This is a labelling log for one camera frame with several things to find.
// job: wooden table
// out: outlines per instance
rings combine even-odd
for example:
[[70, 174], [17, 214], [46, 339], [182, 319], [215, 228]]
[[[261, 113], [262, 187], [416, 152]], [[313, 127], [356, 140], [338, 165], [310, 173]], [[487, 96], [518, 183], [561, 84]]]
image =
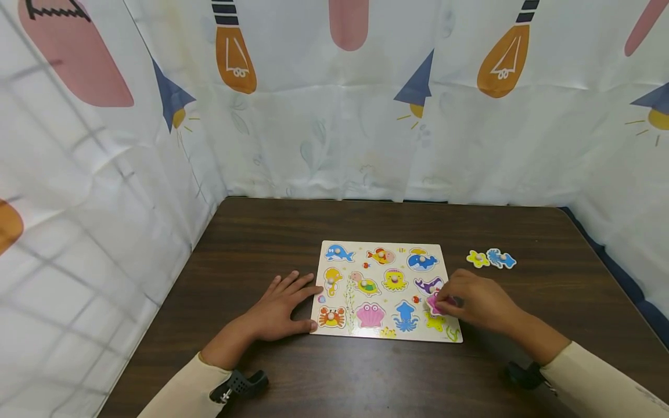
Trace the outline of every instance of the wooden table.
[[[132, 357], [101, 417], [136, 417], [158, 390], [276, 274], [315, 272], [320, 243], [438, 243], [449, 272], [470, 249], [511, 253], [485, 268], [518, 305], [669, 401], [669, 354], [560, 210], [359, 201], [226, 199]], [[311, 301], [295, 318], [308, 318]], [[463, 326], [464, 344], [302, 335], [257, 343], [240, 369], [270, 388], [234, 417], [535, 417], [555, 401], [500, 378], [502, 337]]]

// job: wrist strap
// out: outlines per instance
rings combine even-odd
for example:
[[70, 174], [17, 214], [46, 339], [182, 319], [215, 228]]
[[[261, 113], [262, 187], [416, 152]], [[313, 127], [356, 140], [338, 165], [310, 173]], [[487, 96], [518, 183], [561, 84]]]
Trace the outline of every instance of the wrist strap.
[[233, 398], [233, 395], [249, 399], [262, 392], [270, 380], [264, 371], [259, 370], [253, 376], [246, 379], [239, 370], [234, 370], [228, 380], [223, 382], [216, 389], [212, 390], [209, 398], [216, 402], [226, 405]]

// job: pink shape print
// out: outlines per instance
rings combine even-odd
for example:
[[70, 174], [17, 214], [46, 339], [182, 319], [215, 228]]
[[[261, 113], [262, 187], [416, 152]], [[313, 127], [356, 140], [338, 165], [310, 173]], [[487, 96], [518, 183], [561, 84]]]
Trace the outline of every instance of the pink shape print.
[[369, 0], [329, 0], [330, 35], [345, 51], [355, 51], [367, 40]]
[[653, 28], [655, 22], [664, 11], [664, 8], [669, 4], [669, 0], [650, 0], [644, 9], [643, 13], [636, 21], [636, 25], [632, 29], [627, 42], [625, 42], [625, 55], [630, 56], [644, 41], [648, 32]]
[[443, 315], [442, 311], [437, 308], [437, 294], [432, 294], [429, 298], [426, 300], [427, 304], [430, 306], [430, 313], [432, 315]]
[[134, 104], [98, 29], [76, 0], [19, 0], [19, 20], [63, 84], [81, 101], [104, 108]]

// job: peg puzzle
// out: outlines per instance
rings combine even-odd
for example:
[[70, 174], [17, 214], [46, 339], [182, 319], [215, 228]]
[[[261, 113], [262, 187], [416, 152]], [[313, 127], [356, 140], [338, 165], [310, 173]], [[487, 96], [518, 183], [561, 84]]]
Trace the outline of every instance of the peg puzzle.
[[434, 306], [447, 281], [436, 244], [323, 241], [315, 334], [462, 342], [458, 320]]

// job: curtain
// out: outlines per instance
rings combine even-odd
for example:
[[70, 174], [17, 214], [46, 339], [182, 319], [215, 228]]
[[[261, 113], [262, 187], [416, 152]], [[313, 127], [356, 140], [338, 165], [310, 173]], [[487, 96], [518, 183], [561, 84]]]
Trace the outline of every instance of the curtain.
[[667, 315], [666, 4], [0, 0], [0, 417], [95, 416], [228, 195], [568, 205]]

